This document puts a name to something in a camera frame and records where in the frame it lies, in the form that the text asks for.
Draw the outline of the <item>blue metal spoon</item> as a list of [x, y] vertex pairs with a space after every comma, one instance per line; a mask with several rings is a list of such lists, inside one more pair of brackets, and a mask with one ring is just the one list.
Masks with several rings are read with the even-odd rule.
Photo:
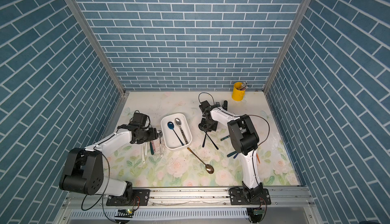
[[174, 132], [174, 134], [175, 134], [176, 137], [178, 138], [178, 140], [179, 140], [179, 142], [181, 143], [181, 145], [184, 146], [184, 143], [183, 143], [182, 140], [179, 138], [178, 134], [176, 133], [176, 131], [175, 131], [175, 129], [174, 129], [174, 123], [171, 122], [171, 121], [169, 121], [169, 122], [167, 123], [167, 126], [168, 126], [169, 129], [171, 129], [171, 130]]

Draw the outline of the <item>silver spoon marbled handle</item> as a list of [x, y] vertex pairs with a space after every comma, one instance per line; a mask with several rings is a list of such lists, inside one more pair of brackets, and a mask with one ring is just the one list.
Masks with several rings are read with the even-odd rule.
[[185, 143], [188, 144], [188, 140], [187, 140], [187, 138], [186, 138], [186, 136], [185, 136], [185, 134], [184, 134], [184, 131], [183, 131], [183, 129], [182, 129], [181, 120], [180, 120], [179, 118], [175, 118], [175, 124], [179, 127], [180, 132], [181, 132], [181, 134], [182, 134], [182, 136], [183, 136], [183, 138], [184, 138]]

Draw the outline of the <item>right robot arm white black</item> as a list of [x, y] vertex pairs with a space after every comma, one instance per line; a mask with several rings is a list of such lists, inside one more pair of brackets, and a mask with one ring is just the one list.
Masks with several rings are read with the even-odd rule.
[[210, 105], [208, 101], [201, 102], [199, 107], [203, 116], [199, 124], [200, 130], [206, 133], [215, 131], [218, 123], [228, 128], [232, 146], [240, 154], [242, 161], [243, 191], [247, 198], [262, 194], [263, 184], [258, 180], [255, 160], [260, 140], [249, 115], [235, 115], [220, 105]]

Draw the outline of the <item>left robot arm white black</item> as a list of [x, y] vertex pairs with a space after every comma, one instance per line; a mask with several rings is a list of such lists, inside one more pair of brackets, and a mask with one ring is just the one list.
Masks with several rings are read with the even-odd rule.
[[157, 138], [156, 128], [123, 124], [116, 132], [97, 143], [72, 149], [63, 168], [60, 189], [86, 195], [109, 195], [131, 201], [134, 195], [132, 184], [105, 176], [104, 159], [128, 143], [143, 144]]

